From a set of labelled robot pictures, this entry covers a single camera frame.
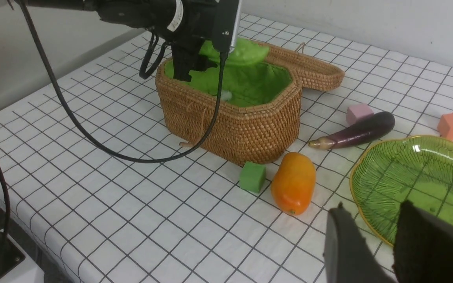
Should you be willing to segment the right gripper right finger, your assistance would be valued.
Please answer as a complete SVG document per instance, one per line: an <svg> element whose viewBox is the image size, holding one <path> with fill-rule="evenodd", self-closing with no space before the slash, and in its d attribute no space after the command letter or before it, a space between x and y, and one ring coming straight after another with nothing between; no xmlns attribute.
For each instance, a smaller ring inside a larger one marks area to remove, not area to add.
<svg viewBox="0 0 453 283"><path fill-rule="evenodd" d="M453 283L453 225L410 201L400 206L393 253L399 283Z"/></svg>

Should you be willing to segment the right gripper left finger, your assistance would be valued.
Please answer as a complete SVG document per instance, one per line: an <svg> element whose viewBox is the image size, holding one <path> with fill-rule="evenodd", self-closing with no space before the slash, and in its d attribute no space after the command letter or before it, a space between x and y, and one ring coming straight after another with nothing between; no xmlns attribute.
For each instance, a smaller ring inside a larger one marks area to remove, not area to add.
<svg viewBox="0 0 453 283"><path fill-rule="evenodd" d="M342 203L328 212L323 257L327 283L395 282L374 259Z"/></svg>

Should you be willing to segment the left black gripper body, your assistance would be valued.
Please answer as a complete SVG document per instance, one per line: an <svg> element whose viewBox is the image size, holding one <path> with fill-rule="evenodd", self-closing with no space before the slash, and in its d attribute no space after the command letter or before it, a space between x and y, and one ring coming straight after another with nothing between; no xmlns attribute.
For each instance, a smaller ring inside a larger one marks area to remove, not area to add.
<svg viewBox="0 0 453 283"><path fill-rule="evenodd" d="M160 30L171 48L174 79L190 82L190 71L204 72L219 64L200 54L206 41L219 53L236 46L241 0L175 0L174 16Z"/></svg>

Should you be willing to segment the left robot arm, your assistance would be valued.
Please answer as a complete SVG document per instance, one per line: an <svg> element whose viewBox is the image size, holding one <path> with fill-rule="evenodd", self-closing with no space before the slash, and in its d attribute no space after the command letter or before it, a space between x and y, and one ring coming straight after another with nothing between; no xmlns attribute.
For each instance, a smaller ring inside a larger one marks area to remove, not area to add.
<svg viewBox="0 0 453 283"><path fill-rule="evenodd" d="M220 53L234 50L241 16L240 0L18 0L21 7L95 11L103 22L144 29L152 34L140 68L147 79L171 47L174 79L190 82L190 71L216 63L200 54L209 40Z"/></svg>

